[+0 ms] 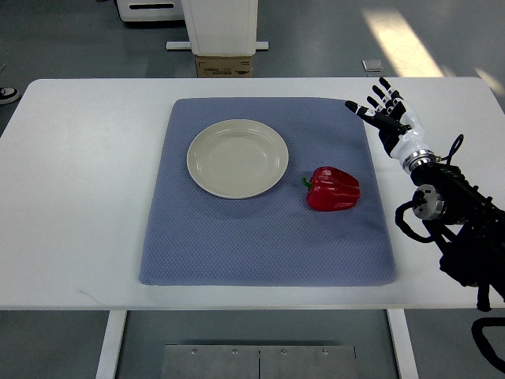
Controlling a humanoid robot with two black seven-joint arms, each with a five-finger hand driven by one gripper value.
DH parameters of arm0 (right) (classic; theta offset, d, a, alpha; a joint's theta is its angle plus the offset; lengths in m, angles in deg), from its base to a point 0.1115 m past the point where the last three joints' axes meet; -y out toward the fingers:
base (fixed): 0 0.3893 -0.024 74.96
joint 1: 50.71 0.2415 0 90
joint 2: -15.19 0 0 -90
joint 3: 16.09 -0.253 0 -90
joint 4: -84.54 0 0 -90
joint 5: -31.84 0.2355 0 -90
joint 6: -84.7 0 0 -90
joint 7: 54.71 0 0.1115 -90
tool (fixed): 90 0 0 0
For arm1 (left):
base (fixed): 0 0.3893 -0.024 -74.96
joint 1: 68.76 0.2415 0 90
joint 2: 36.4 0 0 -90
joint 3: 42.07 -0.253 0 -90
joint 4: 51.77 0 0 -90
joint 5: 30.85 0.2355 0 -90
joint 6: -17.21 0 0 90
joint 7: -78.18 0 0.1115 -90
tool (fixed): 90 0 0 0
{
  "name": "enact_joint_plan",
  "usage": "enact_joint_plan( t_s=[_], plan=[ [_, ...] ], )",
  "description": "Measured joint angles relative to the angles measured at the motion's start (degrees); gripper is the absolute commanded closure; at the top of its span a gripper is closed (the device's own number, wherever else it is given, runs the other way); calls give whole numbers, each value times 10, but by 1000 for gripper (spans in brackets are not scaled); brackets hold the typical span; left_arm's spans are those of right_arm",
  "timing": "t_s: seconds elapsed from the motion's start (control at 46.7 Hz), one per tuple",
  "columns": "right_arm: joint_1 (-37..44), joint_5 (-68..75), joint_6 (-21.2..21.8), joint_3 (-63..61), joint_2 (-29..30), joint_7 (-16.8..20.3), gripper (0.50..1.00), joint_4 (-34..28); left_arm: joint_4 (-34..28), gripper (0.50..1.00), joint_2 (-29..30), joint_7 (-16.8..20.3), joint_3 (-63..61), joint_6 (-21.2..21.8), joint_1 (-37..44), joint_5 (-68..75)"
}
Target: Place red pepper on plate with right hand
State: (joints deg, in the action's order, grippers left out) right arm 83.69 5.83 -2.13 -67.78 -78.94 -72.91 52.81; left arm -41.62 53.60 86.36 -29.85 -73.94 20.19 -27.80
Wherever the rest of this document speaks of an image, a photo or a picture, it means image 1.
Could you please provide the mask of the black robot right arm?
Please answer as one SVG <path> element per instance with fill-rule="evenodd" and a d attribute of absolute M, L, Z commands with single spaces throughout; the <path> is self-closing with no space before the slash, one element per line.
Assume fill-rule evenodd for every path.
<path fill-rule="evenodd" d="M 434 242 L 442 253 L 440 270 L 463 287 L 475 287 L 477 308 L 488 312 L 490 290 L 504 294 L 504 212 L 451 165 L 463 138 L 443 158 L 414 154 L 408 172 L 417 189 L 396 209 L 395 223 L 415 241 Z"/>

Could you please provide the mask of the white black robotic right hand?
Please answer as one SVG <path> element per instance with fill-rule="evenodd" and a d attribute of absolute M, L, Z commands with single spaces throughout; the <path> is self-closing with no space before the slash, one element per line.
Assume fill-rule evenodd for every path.
<path fill-rule="evenodd" d="M 388 156 L 396 159 L 407 174 L 424 163 L 435 161 L 434 153 L 425 143 L 425 131 L 417 114 L 399 90 L 381 77 L 372 91 L 374 95 L 367 98 L 367 106 L 351 100 L 347 100 L 345 106 L 378 129 Z"/>

